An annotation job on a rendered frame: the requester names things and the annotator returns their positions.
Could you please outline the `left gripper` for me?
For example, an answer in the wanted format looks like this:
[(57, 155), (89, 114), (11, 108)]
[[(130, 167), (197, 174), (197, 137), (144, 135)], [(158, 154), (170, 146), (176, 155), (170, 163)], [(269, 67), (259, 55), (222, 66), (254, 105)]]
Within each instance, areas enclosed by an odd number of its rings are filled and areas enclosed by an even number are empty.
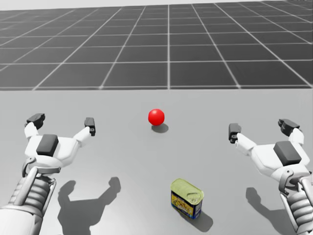
[(93, 117), (87, 117), (84, 128), (73, 138), (59, 137), (55, 134), (38, 135), (38, 130), (43, 126), (44, 113), (37, 113), (29, 117), (24, 125), (25, 137), (29, 140), (25, 149), (27, 157), (35, 158), (32, 166), (66, 167), (70, 165), (79, 147), (87, 144), (90, 137), (96, 134)]

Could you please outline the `green and blue rectangular can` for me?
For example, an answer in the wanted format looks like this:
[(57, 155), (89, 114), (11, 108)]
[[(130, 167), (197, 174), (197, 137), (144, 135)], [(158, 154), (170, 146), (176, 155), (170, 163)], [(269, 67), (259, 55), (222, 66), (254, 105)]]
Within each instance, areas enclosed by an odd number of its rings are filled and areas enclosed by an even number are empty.
[(182, 178), (175, 179), (170, 189), (172, 207), (191, 219), (198, 218), (204, 192)]

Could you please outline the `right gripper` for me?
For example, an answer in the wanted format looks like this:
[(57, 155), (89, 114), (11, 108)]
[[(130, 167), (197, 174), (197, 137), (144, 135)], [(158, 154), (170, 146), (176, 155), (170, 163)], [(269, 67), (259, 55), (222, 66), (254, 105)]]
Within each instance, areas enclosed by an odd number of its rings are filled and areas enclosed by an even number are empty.
[(245, 156), (251, 156), (260, 173), (278, 182), (287, 170), (293, 171), (293, 178), (308, 176), (310, 159), (302, 148), (304, 134), (300, 125), (289, 119), (279, 119), (278, 125), (289, 141), (257, 145), (241, 133), (242, 128), (237, 123), (229, 124), (228, 140)]

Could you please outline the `small round ball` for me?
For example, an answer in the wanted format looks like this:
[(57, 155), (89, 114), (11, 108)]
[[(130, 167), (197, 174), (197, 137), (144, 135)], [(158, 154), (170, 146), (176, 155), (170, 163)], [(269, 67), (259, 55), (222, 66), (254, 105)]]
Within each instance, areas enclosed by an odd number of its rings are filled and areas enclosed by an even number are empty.
[(152, 109), (148, 114), (148, 121), (153, 126), (159, 126), (164, 123), (165, 114), (161, 109)]

